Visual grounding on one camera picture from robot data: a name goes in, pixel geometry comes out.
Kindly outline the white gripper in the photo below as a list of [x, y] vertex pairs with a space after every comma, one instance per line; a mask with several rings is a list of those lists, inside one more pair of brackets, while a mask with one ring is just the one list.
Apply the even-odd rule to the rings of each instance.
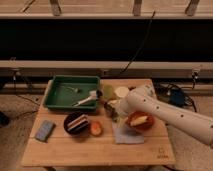
[[118, 114], [116, 110], [116, 100], [107, 101], [104, 103], [104, 109], [107, 113], [107, 116], [112, 119], [113, 122], [121, 122], [123, 120], [123, 117]]

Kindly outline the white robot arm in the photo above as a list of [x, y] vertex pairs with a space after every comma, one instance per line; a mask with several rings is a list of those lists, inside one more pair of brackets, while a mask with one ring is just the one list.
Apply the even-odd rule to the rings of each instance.
[[213, 118], [157, 100], [149, 84], [132, 90], [120, 86], [113, 93], [118, 98], [115, 112], [120, 117], [127, 118], [135, 112], [151, 114], [213, 148]]

